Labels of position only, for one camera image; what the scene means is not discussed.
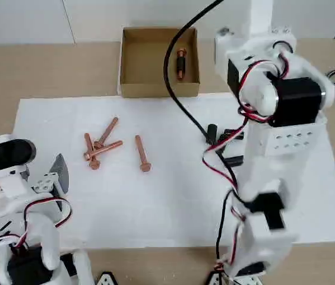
bolt head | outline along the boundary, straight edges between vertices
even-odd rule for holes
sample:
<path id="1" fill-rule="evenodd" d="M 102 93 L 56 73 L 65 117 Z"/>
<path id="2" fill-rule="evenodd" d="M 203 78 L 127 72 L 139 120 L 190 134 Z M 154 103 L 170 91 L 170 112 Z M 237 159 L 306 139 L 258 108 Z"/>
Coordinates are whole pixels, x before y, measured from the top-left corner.
<path id="1" fill-rule="evenodd" d="M 83 154 L 83 157 L 84 157 L 84 159 L 85 159 L 86 161 L 89 161 L 89 160 L 91 159 L 91 156 L 90 156 L 89 153 L 84 153 L 84 154 Z"/>
<path id="2" fill-rule="evenodd" d="M 90 167 L 91 167 L 92 170 L 97 170 L 100 167 L 100 161 L 98 161 L 98 160 L 92 160 L 92 161 L 90 161 L 89 165 L 90 165 Z"/>
<path id="3" fill-rule="evenodd" d="M 143 172 L 149 172 L 151 168 L 151 164 L 149 162 L 143 163 L 142 165 L 140 165 L 140 169 Z"/>
<path id="4" fill-rule="evenodd" d="M 99 143 L 98 141 L 94 142 L 94 148 L 95 148 L 96 150 L 98 150 L 98 149 L 100 149 L 100 148 L 102 148 L 102 147 L 104 147 L 103 144 Z"/>

black cable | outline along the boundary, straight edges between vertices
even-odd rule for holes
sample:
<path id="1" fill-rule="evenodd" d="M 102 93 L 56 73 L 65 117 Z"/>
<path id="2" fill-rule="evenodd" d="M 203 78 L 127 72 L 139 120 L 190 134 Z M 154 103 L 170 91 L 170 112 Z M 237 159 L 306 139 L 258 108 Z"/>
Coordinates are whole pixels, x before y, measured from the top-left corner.
<path id="1" fill-rule="evenodd" d="M 293 49 L 292 45 L 290 43 L 288 43 L 287 41 L 285 41 L 285 40 L 278 40 L 278 41 L 276 41 L 273 44 L 272 48 L 274 49 L 277 45 L 280 45 L 280 44 L 286 45 L 289 48 L 290 52 L 294 53 L 294 49 Z"/>
<path id="2" fill-rule="evenodd" d="M 193 19 L 191 19 L 186 25 L 183 26 L 183 28 L 181 28 L 177 34 L 174 36 L 174 38 L 172 39 L 172 41 L 170 42 L 169 47 L 167 48 L 166 54 L 165 54 L 165 58 L 163 61 L 163 79 L 165 81 L 165 85 L 167 88 L 167 91 L 170 94 L 170 97 L 173 99 L 173 101 L 177 104 L 177 106 L 181 109 L 181 111 L 184 112 L 184 114 L 186 114 L 187 117 L 189 117 L 189 119 L 191 120 L 191 122 L 194 123 L 195 126 L 197 126 L 197 128 L 200 130 L 200 132 L 203 134 L 203 136 L 206 138 L 206 141 L 211 141 L 209 135 L 207 134 L 206 130 L 201 126 L 201 124 L 192 116 L 192 114 L 189 113 L 189 111 L 187 111 L 187 109 L 182 105 L 182 103 L 178 100 L 178 98 L 175 96 L 175 93 L 172 89 L 172 86 L 170 84 L 169 81 L 169 60 L 170 60 L 170 56 L 172 54 L 173 48 L 175 46 L 175 44 L 178 42 L 179 38 L 193 25 L 195 24 L 199 19 L 201 19 L 203 16 L 205 16 L 208 12 L 210 12 L 212 9 L 214 9 L 215 7 L 217 7 L 219 4 L 221 4 L 224 0 L 216 0 L 214 1 L 212 4 L 210 4 L 209 6 L 205 7 L 201 12 L 199 12 Z M 219 159 L 222 161 L 222 163 L 224 164 L 224 166 L 227 168 L 228 172 L 231 175 L 232 180 L 234 181 L 235 184 L 235 188 L 237 189 L 238 184 L 237 184 L 237 180 L 236 180 L 236 176 L 235 173 L 233 172 L 232 168 L 227 164 L 225 158 L 222 156 L 221 153 L 217 153 L 217 155 L 219 156 Z M 241 202 L 244 206 L 246 206 L 248 208 L 248 203 L 243 201 L 240 196 L 237 193 L 236 189 L 231 189 L 227 192 L 226 197 L 223 201 L 223 208 L 222 208 L 222 217 L 220 219 L 220 225 L 219 225 L 219 232 L 218 232 L 218 237 L 216 240 L 216 258 L 219 259 L 220 258 L 220 253 L 219 253 L 219 244 L 220 244 L 220 240 L 222 238 L 222 231 L 223 231 L 223 225 L 224 225 L 224 221 L 225 221 L 225 215 L 226 215 L 226 206 L 227 206 L 227 200 L 228 197 L 231 193 L 234 194 L 234 196 L 236 197 L 236 199 Z M 219 274 L 219 281 L 221 284 L 221 274 Z"/>
<path id="3" fill-rule="evenodd" d="M 233 189 L 229 190 L 225 196 L 225 199 L 223 200 L 222 217 L 220 218 L 219 231 L 217 233 L 217 239 L 216 239 L 216 259 L 220 258 L 219 245 L 220 240 L 222 238 L 223 225 L 225 223 L 227 200 L 232 191 Z"/>
<path id="4" fill-rule="evenodd" d="M 172 54 L 173 48 L 175 44 L 178 42 L 179 38 L 193 25 L 195 24 L 199 19 L 201 19 L 203 16 L 205 16 L 208 12 L 210 12 L 212 9 L 217 7 L 220 3 L 222 3 L 224 0 L 216 0 L 206 8 L 204 8 L 199 14 L 197 14 L 193 19 L 191 19 L 186 25 L 181 28 L 178 33 L 174 36 L 172 41 L 170 42 L 169 47 L 167 48 L 165 59 L 163 61 L 163 79 L 165 81 L 166 88 L 170 94 L 170 97 L 174 100 L 174 102 L 178 105 L 178 107 L 187 115 L 187 117 L 190 118 L 190 120 L 197 126 L 197 128 L 201 131 L 201 133 L 204 135 L 206 139 L 208 139 L 207 132 L 204 130 L 204 128 L 200 125 L 200 123 L 192 116 L 192 114 L 189 113 L 189 111 L 186 110 L 186 108 L 182 105 L 182 103 L 178 100 L 178 98 L 175 96 L 175 93 L 172 89 L 172 86 L 170 85 L 169 81 L 169 59 Z"/>
<path id="5" fill-rule="evenodd" d="M 187 117 L 189 117 L 189 119 L 191 120 L 191 122 L 194 123 L 195 126 L 197 126 L 197 128 L 200 130 L 200 132 L 203 134 L 203 136 L 206 138 L 207 141 L 211 141 L 211 139 L 208 137 L 208 134 L 206 132 L 206 130 L 201 126 L 201 124 L 192 116 L 192 114 L 189 113 L 189 111 L 187 111 L 187 109 L 185 108 L 185 106 L 182 105 L 182 103 L 178 100 L 178 98 L 175 96 L 175 93 L 172 89 L 172 86 L 170 84 L 170 80 L 169 80 L 169 60 L 173 51 L 173 48 L 175 46 L 175 44 L 178 42 L 179 38 L 193 25 L 195 24 L 199 19 L 201 19 L 203 16 L 205 16 L 208 12 L 210 12 L 212 9 L 214 9 L 215 7 L 217 7 L 219 4 L 221 4 L 224 0 L 216 0 L 214 1 L 212 4 L 210 4 L 209 6 L 207 6 L 206 8 L 204 8 L 201 12 L 199 12 L 199 14 L 197 14 L 193 19 L 191 19 L 186 25 L 183 26 L 183 28 L 181 28 L 178 33 L 174 36 L 174 38 L 172 39 L 172 41 L 170 42 L 170 45 L 166 51 L 165 54 L 165 58 L 163 61 L 163 79 L 165 81 L 165 85 L 166 88 L 170 94 L 170 97 L 174 100 L 174 102 L 178 105 L 178 107 L 181 109 L 181 111 L 183 111 Z M 227 168 L 227 171 L 230 173 L 232 180 L 235 183 L 235 186 L 238 186 L 238 182 L 236 180 L 236 176 L 235 173 L 233 172 L 232 168 L 227 164 L 225 158 L 223 157 L 222 154 L 218 153 L 217 154 L 219 156 L 219 159 L 222 161 L 222 163 L 224 164 L 225 168 Z M 233 191 L 234 196 L 236 197 L 236 199 L 239 200 L 239 202 L 241 202 L 244 206 L 247 205 L 246 202 L 244 202 L 238 195 L 238 193 L 236 191 Z"/>

small black component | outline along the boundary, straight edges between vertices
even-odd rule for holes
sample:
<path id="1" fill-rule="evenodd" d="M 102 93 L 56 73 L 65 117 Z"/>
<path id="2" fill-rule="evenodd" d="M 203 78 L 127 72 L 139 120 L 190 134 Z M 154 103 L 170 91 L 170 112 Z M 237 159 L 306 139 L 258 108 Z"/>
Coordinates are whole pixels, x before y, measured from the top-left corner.
<path id="1" fill-rule="evenodd" d="M 2 232 L 3 230 L 5 230 L 11 223 L 12 223 L 12 221 L 8 221 L 5 225 L 3 225 L 3 226 L 0 228 L 0 232 Z"/>
<path id="2" fill-rule="evenodd" d="M 225 129 L 224 134 L 230 135 L 230 134 L 232 134 L 235 131 L 236 131 L 235 129 Z M 241 132 L 239 135 L 237 135 L 235 137 L 235 140 L 244 140 L 244 132 Z"/>
<path id="3" fill-rule="evenodd" d="M 207 144 L 213 145 L 216 142 L 216 135 L 217 135 L 217 125 L 213 123 L 207 126 L 207 135 L 209 140 L 206 140 Z"/>
<path id="4" fill-rule="evenodd" d="M 262 212 L 270 230 L 284 229 L 280 210 L 284 209 L 281 197 L 277 192 L 258 194 L 249 205 L 251 213 Z"/>
<path id="5" fill-rule="evenodd" d="M 53 190 L 50 191 L 50 194 L 53 195 L 54 198 L 60 198 L 60 194 L 58 193 L 58 190 L 56 189 L 55 185 L 53 185 Z M 57 201 L 56 204 L 58 205 L 58 208 L 62 212 L 62 202 Z"/>
<path id="6" fill-rule="evenodd" d="M 279 95 L 276 112 L 269 120 L 273 127 L 315 122 L 322 102 L 320 86 L 310 78 L 273 80 Z"/>
<path id="7" fill-rule="evenodd" d="M 233 156 L 225 159 L 229 167 L 238 167 L 243 164 L 244 156 Z"/>
<path id="8" fill-rule="evenodd" d="M 27 140 L 12 140 L 0 144 L 0 170 L 26 164 L 36 156 L 34 144 Z"/>
<path id="9" fill-rule="evenodd" d="M 253 274 L 262 273 L 266 270 L 263 262 L 256 262 L 241 269 L 236 276 L 249 276 Z"/>
<path id="10" fill-rule="evenodd" d="M 68 275 L 70 275 L 70 277 L 77 275 L 77 269 L 74 265 L 72 254 L 65 254 L 61 256 L 61 261 L 65 264 Z"/>
<path id="11" fill-rule="evenodd" d="M 227 84 L 235 96 L 239 96 L 239 71 L 233 62 L 228 60 Z"/>
<path id="12" fill-rule="evenodd" d="M 177 57 L 177 73 L 179 71 L 186 73 L 186 59 L 184 56 Z"/>
<path id="13" fill-rule="evenodd" d="M 8 263 L 8 272 L 15 285 L 41 285 L 49 282 L 53 271 L 42 263 L 41 247 L 29 249 L 25 256 L 13 255 Z"/>
<path id="14" fill-rule="evenodd" d="M 217 142 L 220 143 L 221 141 L 226 140 L 232 134 L 233 131 L 235 131 L 235 130 L 234 129 L 225 129 L 225 132 L 220 135 Z M 235 140 L 242 140 L 242 139 L 244 139 L 244 132 L 241 132 L 239 135 L 237 135 L 235 137 Z M 226 149 L 226 145 L 224 147 L 218 149 L 216 151 L 216 153 L 223 154 L 225 149 Z"/>

white robotic arm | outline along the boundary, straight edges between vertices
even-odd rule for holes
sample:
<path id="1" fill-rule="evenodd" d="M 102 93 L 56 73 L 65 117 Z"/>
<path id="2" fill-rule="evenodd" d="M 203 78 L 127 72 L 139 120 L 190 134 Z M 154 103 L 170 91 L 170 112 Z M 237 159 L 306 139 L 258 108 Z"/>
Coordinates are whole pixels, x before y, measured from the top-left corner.
<path id="1" fill-rule="evenodd" d="M 60 253 L 57 227 L 72 214 L 64 199 L 68 172 L 63 157 L 30 186 L 26 163 L 35 154 L 31 142 L 0 136 L 0 284 L 93 285 L 84 251 Z"/>
<path id="2" fill-rule="evenodd" d="M 273 1 L 251 3 L 256 16 Z M 271 30 L 270 22 L 265 28 L 253 33 L 251 27 L 242 37 L 224 28 L 215 38 L 217 73 L 241 109 L 264 118 L 250 121 L 246 136 L 238 194 L 249 208 L 237 203 L 244 226 L 236 246 L 221 258 L 231 278 L 264 274 L 289 254 L 300 233 L 286 216 L 296 207 L 308 154 L 327 123 L 322 110 L 335 99 L 334 84 L 294 54 L 290 31 Z"/>

white wall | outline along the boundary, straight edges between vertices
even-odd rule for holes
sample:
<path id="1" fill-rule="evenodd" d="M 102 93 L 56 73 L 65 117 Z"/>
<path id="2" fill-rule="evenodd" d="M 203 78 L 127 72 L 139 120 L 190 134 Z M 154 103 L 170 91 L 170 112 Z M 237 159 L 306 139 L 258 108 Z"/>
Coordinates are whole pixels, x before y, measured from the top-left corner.
<path id="1" fill-rule="evenodd" d="M 212 0 L 64 0 L 77 42 L 119 40 L 125 26 L 181 26 Z M 225 0 L 196 24 L 200 37 L 240 31 L 247 0 Z M 335 0 L 276 0 L 273 24 L 297 37 L 334 37 Z M 0 43 L 71 43 L 62 0 L 0 0 Z"/>
<path id="2" fill-rule="evenodd" d="M 62 0 L 0 0 L 0 44 L 72 42 Z"/>

